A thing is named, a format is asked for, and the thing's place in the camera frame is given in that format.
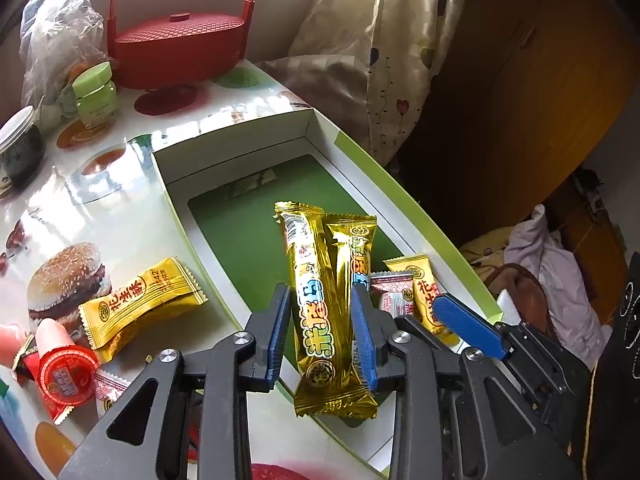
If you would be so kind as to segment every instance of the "silver screw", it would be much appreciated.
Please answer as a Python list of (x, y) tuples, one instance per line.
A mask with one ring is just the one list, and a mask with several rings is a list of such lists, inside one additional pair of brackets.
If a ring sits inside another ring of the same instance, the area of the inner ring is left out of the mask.
[(252, 339), (252, 335), (248, 332), (240, 331), (234, 334), (234, 343), (237, 345), (243, 345), (248, 343)]
[(396, 332), (393, 332), (393, 334), (391, 335), (391, 339), (393, 339), (396, 343), (403, 344), (411, 339), (411, 334), (405, 332), (404, 330), (397, 330)]
[(482, 350), (475, 346), (469, 346), (465, 348), (465, 357), (470, 361), (479, 361), (484, 357)]
[(178, 351), (173, 348), (167, 348), (166, 350), (162, 350), (160, 352), (160, 360), (163, 363), (170, 363), (171, 361), (175, 361), (178, 358)]

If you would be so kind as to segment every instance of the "jelly cup lid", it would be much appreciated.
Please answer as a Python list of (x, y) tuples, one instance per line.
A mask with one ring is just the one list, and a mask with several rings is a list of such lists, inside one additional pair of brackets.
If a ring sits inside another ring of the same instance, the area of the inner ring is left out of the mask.
[(76, 94), (77, 98), (89, 95), (101, 86), (106, 85), (111, 80), (112, 75), (111, 63), (108, 61), (92, 66), (89, 70), (82, 72), (73, 82), (74, 94)]
[(31, 128), (34, 117), (33, 106), (25, 106), (0, 128), (0, 153), (11, 146), (22, 133)]
[(38, 386), (54, 402), (77, 406), (94, 394), (97, 369), (98, 359), (91, 350), (77, 345), (56, 348), (40, 359)]

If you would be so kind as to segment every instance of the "green jar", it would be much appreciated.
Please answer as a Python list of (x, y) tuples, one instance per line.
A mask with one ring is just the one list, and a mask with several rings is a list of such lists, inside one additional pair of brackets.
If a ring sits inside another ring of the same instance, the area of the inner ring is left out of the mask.
[(82, 124), (97, 128), (111, 121), (118, 112), (116, 85), (111, 81), (111, 64), (100, 63), (82, 72), (73, 82), (76, 109)]

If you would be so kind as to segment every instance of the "white jar lid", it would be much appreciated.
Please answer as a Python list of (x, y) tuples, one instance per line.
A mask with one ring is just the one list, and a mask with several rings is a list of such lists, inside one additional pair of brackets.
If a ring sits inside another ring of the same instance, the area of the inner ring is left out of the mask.
[(33, 106), (25, 106), (0, 128), (0, 153), (5, 152), (26, 130), (33, 126)]

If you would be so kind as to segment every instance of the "yellow cord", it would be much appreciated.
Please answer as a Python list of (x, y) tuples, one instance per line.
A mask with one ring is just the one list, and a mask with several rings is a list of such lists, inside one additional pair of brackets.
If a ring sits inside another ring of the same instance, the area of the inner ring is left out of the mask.
[(591, 428), (591, 407), (593, 405), (593, 385), (596, 380), (596, 370), (598, 362), (593, 367), (593, 375), (591, 375), (591, 391), (589, 392), (589, 409), (587, 410), (587, 425), (584, 431), (584, 450), (582, 452), (582, 480), (587, 479), (587, 453), (589, 452), (589, 432)]

